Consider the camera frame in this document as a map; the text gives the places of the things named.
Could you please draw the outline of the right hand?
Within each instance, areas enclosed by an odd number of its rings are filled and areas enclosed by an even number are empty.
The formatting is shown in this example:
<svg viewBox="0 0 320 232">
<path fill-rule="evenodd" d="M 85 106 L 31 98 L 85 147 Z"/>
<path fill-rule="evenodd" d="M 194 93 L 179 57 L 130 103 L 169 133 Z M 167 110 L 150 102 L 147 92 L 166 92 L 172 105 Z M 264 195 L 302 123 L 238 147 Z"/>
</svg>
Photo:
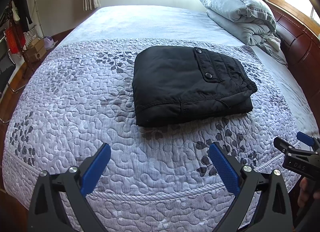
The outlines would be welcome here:
<svg viewBox="0 0 320 232">
<path fill-rule="evenodd" d="M 297 203 L 300 208 L 303 208 L 311 196 L 311 192 L 312 192 L 311 181 L 304 177 L 300 181 L 299 187 L 300 187 L 300 193 L 298 196 Z"/>
</svg>

